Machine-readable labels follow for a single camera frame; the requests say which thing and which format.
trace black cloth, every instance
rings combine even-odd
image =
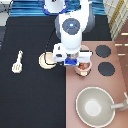
[[[106,58],[111,55],[111,49],[106,45],[99,45],[96,47],[96,54],[99,57]]]
[[[95,26],[91,32],[83,33],[83,41],[112,41],[108,18],[106,15],[95,15]]]
[[[0,51],[0,128],[66,128],[66,69],[38,63],[55,17],[9,18]],[[60,40],[51,38],[48,51]],[[11,71],[18,51],[23,71]]]
[[[110,62],[100,63],[98,70],[103,76],[112,76],[115,73],[115,67]]]

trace gray bowl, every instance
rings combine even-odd
[[[91,127],[105,127],[115,116],[112,97],[99,87],[83,89],[76,99],[76,111],[80,119]]]

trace black table surface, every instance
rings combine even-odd
[[[0,50],[0,128],[66,128],[66,69],[38,63],[55,17],[9,18]],[[51,38],[48,51],[60,40]],[[11,71],[19,50],[23,71]]]

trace bowl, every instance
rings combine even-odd
[[[105,90],[87,87],[77,96],[76,111],[88,126],[102,128],[109,125],[115,117],[115,110],[111,109],[113,104],[114,100]]]
[[[75,67],[74,70],[77,74],[79,74],[80,76],[87,76],[90,71],[91,71],[91,68],[92,68],[92,62],[90,61],[89,63],[85,63],[86,68],[83,70],[83,69],[80,69],[79,67]]]

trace white robot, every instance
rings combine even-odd
[[[46,8],[49,8],[49,11],[51,10],[50,13],[57,13],[55,9],[57,4],[52,6],[51,1],[46,1]],[[81,50],[82,32],[90,32],[95,26],[92,2],[80,0],[80,5],[80,10],[59,14],[55,19],[56,34],[61,43],[54,45],[53,61],[64,66],[78,66],[80,63],[89,63],[92,55],[89,50]]]

